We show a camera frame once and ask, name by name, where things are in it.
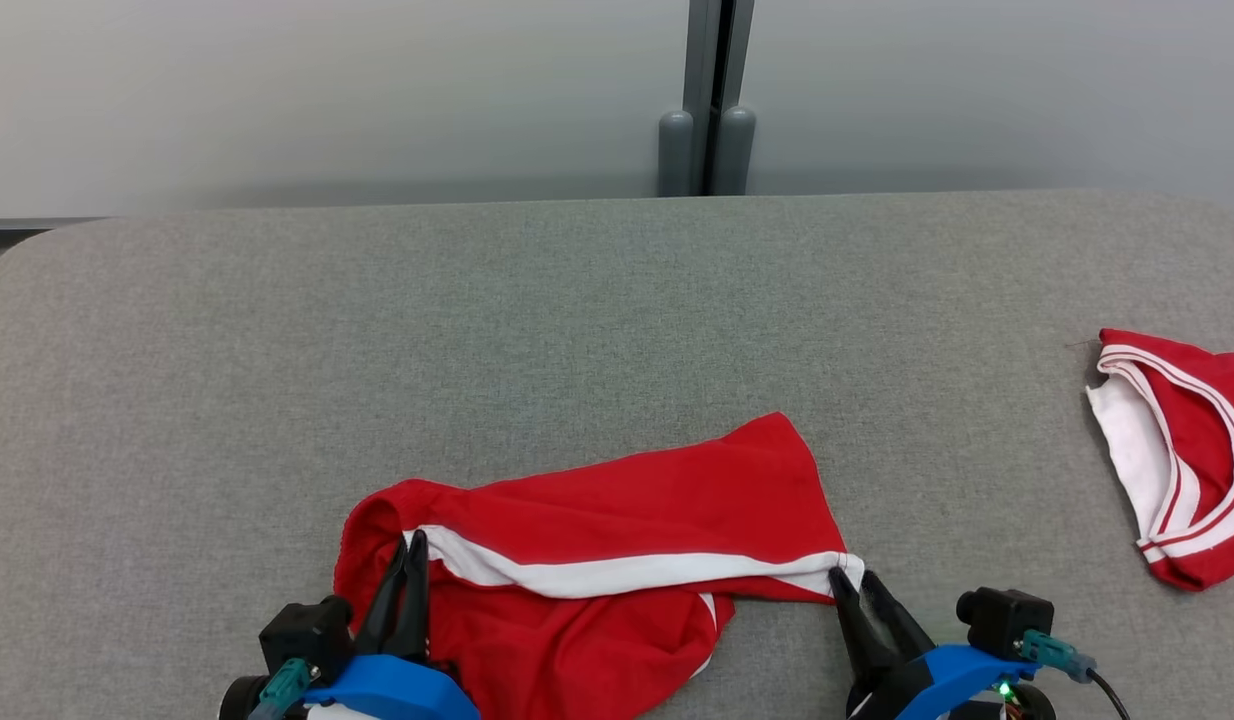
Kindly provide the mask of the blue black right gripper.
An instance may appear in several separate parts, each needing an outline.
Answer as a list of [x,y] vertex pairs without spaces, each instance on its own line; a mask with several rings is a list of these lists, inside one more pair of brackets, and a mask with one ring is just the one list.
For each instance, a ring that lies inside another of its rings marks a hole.
[[838,624],[853,671],[847,719],[1007,719],[1001,685],[1030,680],[1041,664],[998,659],[966,643],[937,643],[876,571],[865,571],[861,588],[884,624],[896,653],[879,637],[861,608],[847,571],[830,568]]

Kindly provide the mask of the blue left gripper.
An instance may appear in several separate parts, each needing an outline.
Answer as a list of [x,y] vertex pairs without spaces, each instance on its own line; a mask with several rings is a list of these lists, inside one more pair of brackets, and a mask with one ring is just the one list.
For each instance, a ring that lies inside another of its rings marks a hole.
[[241,676],[221,697],[218,718],[480,719],[450,676],[422,666],[428,638],[429,542],[417,529],[410,542],[399,537],[355,635],[355,655],[369,656],[352,657],[333,683],[306,659],[284,661],[269,676]]

